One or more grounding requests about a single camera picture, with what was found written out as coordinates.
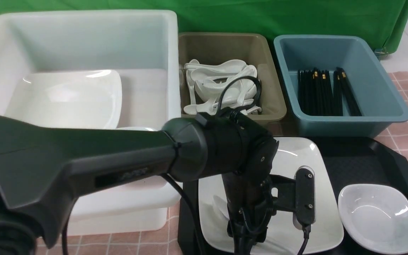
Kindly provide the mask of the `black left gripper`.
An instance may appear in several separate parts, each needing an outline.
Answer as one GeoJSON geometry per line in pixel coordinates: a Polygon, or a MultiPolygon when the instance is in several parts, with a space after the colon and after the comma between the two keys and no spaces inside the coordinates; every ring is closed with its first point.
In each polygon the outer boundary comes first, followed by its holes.
{"type": "Polygon", "coordinates": [[[267,226],[275,215],[270,172],[278,142],[262,125],[243,114],[231,114],[242,139],[242,163],[222,175],[227,197],[228,234],[235,245],[265,241],[267,226]]]}

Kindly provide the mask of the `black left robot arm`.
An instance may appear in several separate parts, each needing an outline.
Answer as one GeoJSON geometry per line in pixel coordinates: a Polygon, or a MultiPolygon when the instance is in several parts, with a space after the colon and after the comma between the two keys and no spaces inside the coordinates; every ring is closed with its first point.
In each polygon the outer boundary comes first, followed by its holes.
{"type": "Polygon", "coordinates": [[[221,175],[235,247],[248,254],[267,233],[270,172],[279,142],[229,108],[174,118],[159,131],[54,129],[0,116],[0,255],[34,255],[66,231],[78,198],[162,176],[177,182],[221,175]]]}

